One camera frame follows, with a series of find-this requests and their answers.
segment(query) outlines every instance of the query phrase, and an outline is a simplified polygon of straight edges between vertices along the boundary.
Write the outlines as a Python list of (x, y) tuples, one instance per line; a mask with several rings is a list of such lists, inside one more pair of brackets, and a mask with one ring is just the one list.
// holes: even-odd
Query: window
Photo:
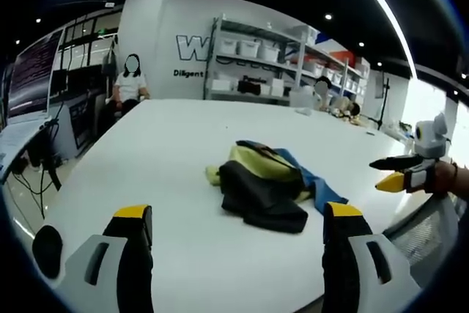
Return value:
[(433, 120), (439, 113), (445, 111), (445, 104), (446, 93), (442, 89), (415, 78), (411, 79), (402, 122), (414, 128), (418, 121)]
[(457, 106), (456, 126), (448, 155), (459, 166), (469, 166), (469, 108), (459, 102)]

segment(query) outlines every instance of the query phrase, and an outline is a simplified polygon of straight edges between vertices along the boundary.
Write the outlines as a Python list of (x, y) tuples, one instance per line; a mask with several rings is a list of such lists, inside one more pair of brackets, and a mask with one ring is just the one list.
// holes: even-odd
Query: desk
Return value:
[(224, 163), (239, 139), (287, 148), (382, 232), (403, 194), (376, 191), (387, 172), (368, 164), (402, 154), (404, 145), (374, 133), (316, 111), (307, 117), (262, 104), (145, 100), (85, 154), (45, 223), (62, 235), (63, 270), (119, 208), (147, 203), (156, 312), (291, 313), (324, 293), (322, 216), (308, 200), (301, 207), (309, 219), (298, 235), (244, 224), (221, 209), (205, 166)]

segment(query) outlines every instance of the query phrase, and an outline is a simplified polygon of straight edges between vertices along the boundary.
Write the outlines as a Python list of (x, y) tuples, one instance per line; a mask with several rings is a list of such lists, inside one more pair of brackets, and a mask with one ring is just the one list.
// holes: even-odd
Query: cable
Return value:
[(33, 194), (33, 191), (30, 187), (26, 186), (15, 174), (13, 174), (13, 177), (21, 184), (23, 185), (26, 189), (29, 190), (29, 192), (31, 192), (31, 197), (34, 201), (34, 203), (36, 203), (36, 206), (39, 208), (39, 211), (41, 212), (41, 215), (43, 214), (42, 210), (41, 210), (41, 206), (39, 204), (39, 202), (37, 201), (37, 199), (34, 197), (34, 194)]
[(44, 202), (43, 202), (43, 183), (44, 183), (44, 166), (43, 166), (43, 172), (41, 174), (41, 183), (40, 183), (40, 190), (41, 190), (41, 194), (40, 194), (40, 202), (41, 202), (41, 215), (43, 216), (43, 218), (45, 218), (44, 216)]

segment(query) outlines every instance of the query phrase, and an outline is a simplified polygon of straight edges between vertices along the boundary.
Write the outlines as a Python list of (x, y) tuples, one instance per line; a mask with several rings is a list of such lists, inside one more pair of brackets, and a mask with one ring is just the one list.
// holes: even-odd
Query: white storage box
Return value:
[(333, 83), (335, 83), (335, 84), (341, 84), (341, 82), (342, 82), (342, 74), (336, 71), (336, 72), (334, 73)]
[(355, 64), (355, 69), (363, 76), (363, 78), (369, 77), (370, 67), (363, 64)]
[(277, 62), (279, 51), (280, 49), (278, 48), (270, 47), (269, 45), (261, 45), (259, 47), (258, 57), (267, 62)]
[(303, 69), (312, 73), (315, 78), (319, 78), (324, 70), (324, 65), (318, 62), (308, 61), (303, 63)]
[(254, 42), (253, 40), (241, 40), (238, 43), (238, 54), (248, 58), (257, 58), (259, 45), (259, 42)]
[(334, 77), (334, 70), (325, 67), (324, 70), (322, 70), (322, 75), (329, 78), (332, 81)]
[(296, 37), (299, 40), (301, 40), (303, 33), (306, 33), (306, 44), (312, 47), (316, 44), (316, 39), (319, 32), (316, 29), (313, 29), (311, 26), (299, 25), (292, 27), (291, 29), (287, 29), (286, 33), (291, 34), (293, 37)]
[(284, 96), (284, 88), (279, 86), (272, 86), (270, 88), (270, 95), (273, 97), (283, 97)]
[(236, 54), (237, 40), (231, 38), (220, 39), (220, 53), (235, 55)]
[(227, 80), (213, 80), (212, 91), (231, 91), (232, 83)]
[(284, 80), (281, 80), (280, 78), (272, 78), (272, 81), (270, 82), (270, 85), (272, 87), (281, 87), (283, 89), (284, 88)]
[(236, 76), (232, 76), (227, 73), (221, 73), (221, 72), (215, 73), (215, 77), (217, 80), (225, 80), (225, 81), (231, 81), (231, 82), (235, 82), (238, 80), (238, 77)]
[(270, 86), (268, 84), (261, 84), (261, 95), (269, 95)]

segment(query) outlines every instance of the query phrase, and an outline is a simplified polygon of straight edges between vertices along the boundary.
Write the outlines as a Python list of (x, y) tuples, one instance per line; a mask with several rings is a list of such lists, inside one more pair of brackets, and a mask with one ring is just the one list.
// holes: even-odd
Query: clothing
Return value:
[(347, 203), (327, 183), (303, 168), (285, 149), (253, 141), (237, 141), (229, 161), (207, 167), (207, 179), (219, 185), (221, 207), (247, 224), (279, 232), (302, 232), (308, 213), (296, 203), (315, 198), (322, 213), (326, 202)]
[(125, 102), (129, 99), (138, 100), (139, 89), (146, 88), (147, 82), (144, 74), (133, 77), (133, 73), (129, 73), (124, 77), (124, 73), (120, 73), (114, 85), (119, 87), (120, 101)]
[[(139, 102), (135, 99), (127, 99), (124, 103), (122, 103), (122, 116), (126, 115), (126, 113), (135, 108), (138, 104)], [(109, 103), (107, 103), (100, 112), (97, 125), (98, 137), (101, 137), (112, 127), (112, 125), (116, 123), (115, 114), (117, 111), (117, 102), (115, 100), (110, 100)]]

